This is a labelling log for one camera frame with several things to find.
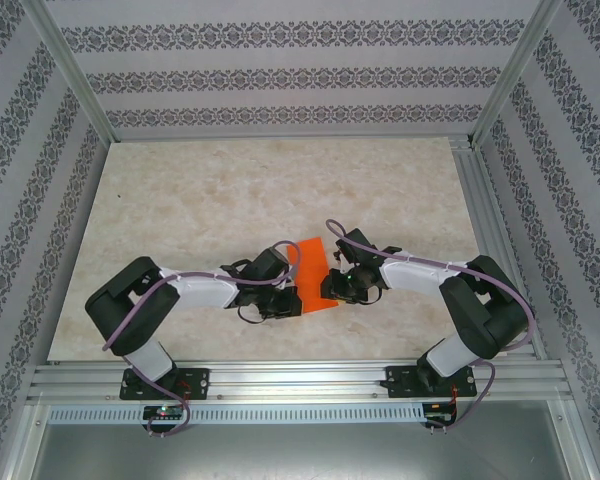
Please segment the left circuit board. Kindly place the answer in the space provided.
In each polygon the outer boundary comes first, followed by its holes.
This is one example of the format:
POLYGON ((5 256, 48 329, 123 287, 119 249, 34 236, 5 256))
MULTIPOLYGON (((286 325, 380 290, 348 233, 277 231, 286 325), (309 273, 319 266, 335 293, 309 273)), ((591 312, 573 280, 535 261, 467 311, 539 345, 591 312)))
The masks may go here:
POLYGON ((143 409, 143 419, 146 421, 151 419, 164 421, 180 421, 183 419, 183 416, 183 408, 174 405, 146 406, 143 409))

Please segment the circuit board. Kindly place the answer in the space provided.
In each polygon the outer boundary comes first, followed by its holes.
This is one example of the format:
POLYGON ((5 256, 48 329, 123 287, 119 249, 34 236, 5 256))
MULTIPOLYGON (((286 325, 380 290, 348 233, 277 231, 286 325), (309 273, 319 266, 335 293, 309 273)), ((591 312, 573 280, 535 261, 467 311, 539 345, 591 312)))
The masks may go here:
POLYGON ((423 405, 426 423, 435 428, 449 427, 457 418, 457 405, 455 403, 426 403, 423 405))
POLYGON ((146 406, 143 409, 143 419, 146 421, 151 419, 164 421, 180 421, 183 419, 183 416, 183 408, 174 405, 146 406))

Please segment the right circuit board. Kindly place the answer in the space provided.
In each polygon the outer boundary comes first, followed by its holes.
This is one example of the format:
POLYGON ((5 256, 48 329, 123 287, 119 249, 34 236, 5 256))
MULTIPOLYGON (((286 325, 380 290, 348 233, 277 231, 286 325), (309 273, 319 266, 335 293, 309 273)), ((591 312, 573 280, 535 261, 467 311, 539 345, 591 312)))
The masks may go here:
POLYGON ((449 427, 457 418, 457 405, 455 403, 426 403, 423 405, 426 423, 435 428, 449 427))

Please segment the grey metal panel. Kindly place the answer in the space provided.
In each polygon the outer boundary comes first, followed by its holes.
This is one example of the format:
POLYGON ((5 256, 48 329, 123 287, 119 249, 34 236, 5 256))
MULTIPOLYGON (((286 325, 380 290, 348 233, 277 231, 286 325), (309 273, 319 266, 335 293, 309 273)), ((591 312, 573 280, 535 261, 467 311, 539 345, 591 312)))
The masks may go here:
POLYGON ((33 480, 570 480, 550 440, 431 435, 413 424, 53 425, 33 480))

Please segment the long aluminium mounting rail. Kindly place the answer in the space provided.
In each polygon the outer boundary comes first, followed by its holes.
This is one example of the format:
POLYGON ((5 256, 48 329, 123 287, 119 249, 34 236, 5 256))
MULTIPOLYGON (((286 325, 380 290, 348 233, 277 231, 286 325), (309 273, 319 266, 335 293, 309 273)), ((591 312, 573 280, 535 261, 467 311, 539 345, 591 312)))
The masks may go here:
MULTIPOLYGON (((408 360, 348 361, 181 361, 184 368, 210 373, 207 402, 362 403, 387 402, 380 386, 389 366, 408 360)), ((493 361, 494 383, 487 401, 571 400, 573 390, 559 360, 513 354, 493 361)), ((35 368, 26 394, 29 404, 87 404, 120 401, 126 365, 120 361, 61 361, 35 368)))

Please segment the aluminium side rail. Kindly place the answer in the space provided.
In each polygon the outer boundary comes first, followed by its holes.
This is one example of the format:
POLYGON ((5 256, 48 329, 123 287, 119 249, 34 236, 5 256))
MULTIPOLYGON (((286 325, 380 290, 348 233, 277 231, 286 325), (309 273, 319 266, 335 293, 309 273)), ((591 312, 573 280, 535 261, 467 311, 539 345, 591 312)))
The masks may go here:
POLYGON ((480 152, 463 135, 450 136, 449 145, 479 252, 492 257, 527 300, 527 289, 480 152))

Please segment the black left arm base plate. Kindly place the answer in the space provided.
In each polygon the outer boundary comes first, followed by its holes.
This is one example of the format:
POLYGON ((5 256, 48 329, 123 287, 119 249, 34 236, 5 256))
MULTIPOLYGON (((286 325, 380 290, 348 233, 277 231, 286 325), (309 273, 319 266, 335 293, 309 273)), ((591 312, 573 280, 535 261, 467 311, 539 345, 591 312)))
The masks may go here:
MULTIPOLYGON (((202 368, 178 368, 155 383, 185 400, 205 400, 209 387, 210 371, 202 368)), ((169 396, 152 387, 128 368, 122 376, 119 391, 122 400, 168 400, 169 396)))

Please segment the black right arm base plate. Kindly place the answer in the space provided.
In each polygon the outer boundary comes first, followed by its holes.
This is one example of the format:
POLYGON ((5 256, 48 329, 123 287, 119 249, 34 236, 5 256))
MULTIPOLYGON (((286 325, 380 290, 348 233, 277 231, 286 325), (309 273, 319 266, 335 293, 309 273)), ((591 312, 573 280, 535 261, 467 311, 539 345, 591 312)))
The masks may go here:
POLYGON ((449 377, 438 375, 434 370, 415 365, 397 365, 385 368, 386 379, 380 386, 388 391, 390 398, 460 398, 477 395, 474 372, 470 366, 458 370, 449 377))

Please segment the aluminium frame post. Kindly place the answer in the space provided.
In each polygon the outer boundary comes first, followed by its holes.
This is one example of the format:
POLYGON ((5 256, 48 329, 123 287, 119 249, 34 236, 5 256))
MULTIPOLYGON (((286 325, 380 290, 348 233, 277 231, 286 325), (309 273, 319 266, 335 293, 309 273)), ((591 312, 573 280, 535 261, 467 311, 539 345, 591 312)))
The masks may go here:
POLYGON ((72 89, 101 143, 106 147, 120 139, 100 105, 85 73, 79 66, 60 27, 53 19, 45 0, 19 0, 22 7, 54 58, 68 86, 72 89))
POLYGON ((470 134, 473 149, 479 148, 484 143, 492 124, 496 121, 561 3, 562 0, 538 1, 470 134))

